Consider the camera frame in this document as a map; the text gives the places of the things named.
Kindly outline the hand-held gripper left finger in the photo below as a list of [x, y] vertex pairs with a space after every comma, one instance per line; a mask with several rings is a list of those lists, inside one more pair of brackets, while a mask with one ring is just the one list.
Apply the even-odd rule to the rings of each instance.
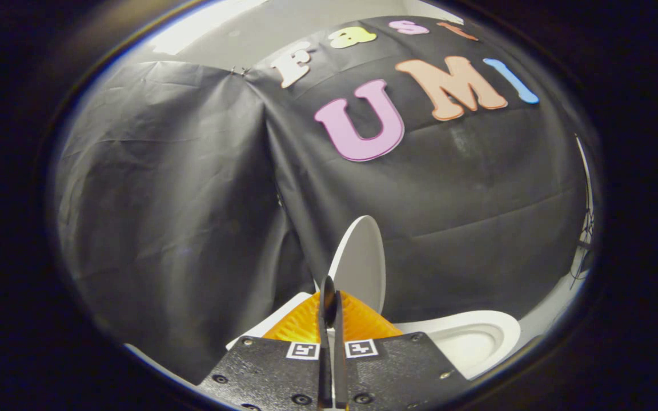
[[325, 278], [262, 337], [242, 336], [198, 390], [231, 409], [331, 408], [331, 349], [327, 328], [336, 317], [336, 288]]

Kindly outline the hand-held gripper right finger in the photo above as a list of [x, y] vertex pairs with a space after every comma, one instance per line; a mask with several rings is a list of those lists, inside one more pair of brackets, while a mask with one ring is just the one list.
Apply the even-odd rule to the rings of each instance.
[[471, 387], [423, 332], [403, 333], [337, 292], [335, 401], [345, 410], [449, 410]]

